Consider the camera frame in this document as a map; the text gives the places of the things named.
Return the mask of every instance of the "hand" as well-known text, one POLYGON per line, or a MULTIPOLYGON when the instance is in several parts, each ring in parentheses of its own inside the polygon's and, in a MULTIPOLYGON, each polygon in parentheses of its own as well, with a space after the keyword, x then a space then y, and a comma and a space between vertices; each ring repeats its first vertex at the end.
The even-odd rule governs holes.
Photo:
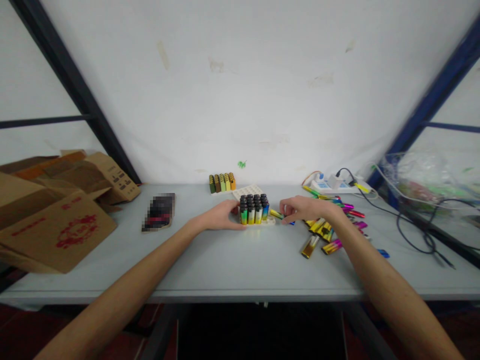
POLYGON ((280 212, 286 216, 281 223, 289 224, 296 220, 327 219, 343 211, 330 201, 297 195, 280 201, 280 212))
POLYGON ((207 212, 199 215, 197 219, 201 223, 203 229, 245 230, 247 228, 246 226, 230 221, 229 219, 230 212, 239 206, 239 204, 240 203, 236 200, 222 201, 217 206, 214 206, 207 212))

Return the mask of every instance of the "clear plastic bag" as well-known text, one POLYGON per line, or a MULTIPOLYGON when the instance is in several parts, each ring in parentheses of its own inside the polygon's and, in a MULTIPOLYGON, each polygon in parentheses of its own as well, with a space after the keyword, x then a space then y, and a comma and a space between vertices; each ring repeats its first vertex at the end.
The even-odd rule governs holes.
MULTIPOLYGON (((385 176, 405 196, 424 202, 403 197, 396 188, 388 185, 392 193, 400 201, 420 212, 430 213, 444 199, 460 199, 473 204, 480 203, 480 179, 476 176, 461 183, 452 174, 445 158, 437 151, 414 151, 388 154, 380 162, 385 176)), ((459 203, 449 201, 442 207, 457 209, 459 203)))

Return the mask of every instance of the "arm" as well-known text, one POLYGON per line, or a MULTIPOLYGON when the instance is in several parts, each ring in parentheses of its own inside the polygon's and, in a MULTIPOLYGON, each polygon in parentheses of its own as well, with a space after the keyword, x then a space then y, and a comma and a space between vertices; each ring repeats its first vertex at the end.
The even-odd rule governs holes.
POLYGON ((365 287, 370 301, 416 359, 463 359, 427 304, 331 202, 296 196, 280 202, 287 217, 295 220, 326 219, 365 287))
POLYGON ((198 234, 206 229, 244 229, 229 220, 237 204, 235 200, 223 201, 188 221, 82 311, 35 359, 90 359, 98 355, 134 317, 198 234))

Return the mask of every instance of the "red floor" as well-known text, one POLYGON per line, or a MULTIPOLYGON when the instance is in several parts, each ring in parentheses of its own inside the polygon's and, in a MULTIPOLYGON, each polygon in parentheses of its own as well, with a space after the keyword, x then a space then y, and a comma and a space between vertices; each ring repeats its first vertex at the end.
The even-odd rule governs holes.
MULTIPOLYGON (((142 313, 138 325, 148 327, 156 322, 163 306, 148 304, 142 313)), ((378 320, 375 310, 369 309, 373 320, 378 320)), ((440 322, 455 345, 467 360, 480 359, 480 311, 470 310, 440 318, 440 322)), ((21 311, 0 304, 0 354, 2 359, 32 359, 63 327, 68 319, 46 315, 39 312, 21 311)), ((368 360, 365 350, 344 324, 345 339, 349 360, 368 360)), ((399 360, 409 359, 398 338, 388 328, 380 330, 385 341, 399 360)), ((103 351, 100 360, 135 360, 141 357, 148 339, 123 332, 103 351)), ((177 332, 173 332, 165 360, 177 358, 177 332)))
MULTIPOLYGON (((138 325, 148 327, 156 322, 162 304, 148 304, 138 325)), ((30 360, 68 323, 69 319, 39 312, 21 311, 0 304, 0 354, 2 359, 30 360)), ((148 339, 131 333, 120 333, 102 352, 99 360, 140 359, 148 339)), ((177 333, 174 331, 165 360, 177 358, 177 333)))

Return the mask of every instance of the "cardboard box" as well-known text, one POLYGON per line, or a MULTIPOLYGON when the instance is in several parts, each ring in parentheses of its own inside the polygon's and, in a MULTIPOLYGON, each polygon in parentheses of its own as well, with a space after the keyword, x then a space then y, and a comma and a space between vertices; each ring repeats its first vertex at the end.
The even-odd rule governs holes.
POLYGON ((62 180, 0 173, 0 261, 33 273, 67 273, 116 227, 86 194, 62 180))
POLYGON ((58 163, 76 163, 85 159, 84 151, 75 151, 65 156, 34 156, 0 166, 0 173, 11 174, 25 180, 32 180, 45 174, 44 169, 58 163))
POLYGON ((87 156, 85 161, 94 164, 112 187, 109 192, 99 199, 100 202, 110 205, 130 202, 140 194, 141 191, 137 184, 130 179, 110 156, 96 152, 87 156))
POLYGON ((86 156, 82 150, 64 153, 60 157, 36 156, 12 162, 0 166, 0 172, 25 180, 64 180, 87 194, 110 187, 110 191, 98 199, 106 211, 118 211, 118 207, 108 205, 130 202, 140 194, 140 188, 110 156, 101 152, 86 156))

